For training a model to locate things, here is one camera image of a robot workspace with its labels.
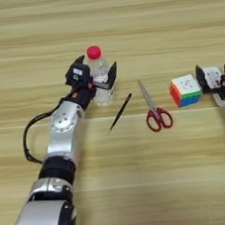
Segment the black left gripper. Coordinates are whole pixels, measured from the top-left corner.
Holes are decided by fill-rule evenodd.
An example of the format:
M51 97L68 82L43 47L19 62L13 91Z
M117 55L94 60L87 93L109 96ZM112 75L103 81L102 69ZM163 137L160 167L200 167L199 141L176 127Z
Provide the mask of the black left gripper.
M83 64L85 57L80 56L78 57L73 65L75 64ZM114 82L116 81L117 76L117 63L113 62L108 71L108 79L107 83L108 86L111 88L113 87ZM89 102L94 98L95 93L97 90L108 90L108 87L104 84L98 82L87 82L86 84L78 84L71 88L69 99L70 101L74 102L75 104L79 105L83 110L86 110Z

